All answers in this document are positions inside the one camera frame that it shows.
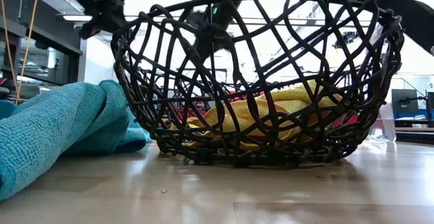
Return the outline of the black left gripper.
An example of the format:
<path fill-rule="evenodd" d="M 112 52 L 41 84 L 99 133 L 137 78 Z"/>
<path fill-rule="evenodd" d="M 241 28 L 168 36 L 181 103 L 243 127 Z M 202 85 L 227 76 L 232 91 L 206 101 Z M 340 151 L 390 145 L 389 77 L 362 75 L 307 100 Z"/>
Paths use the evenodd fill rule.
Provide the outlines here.
<path fill-rule="evenodd" d="M 197 28 L 193 47 L 199 55 L 200 61 L 205 61 L 219 50 L 231 53 L 230 38 L 227 33 L 230 23 L 233 22 L 230 5 L 216 3 L 207 6 L 204 11 L 194 11 L 189 14 L 189 24 Z"/>

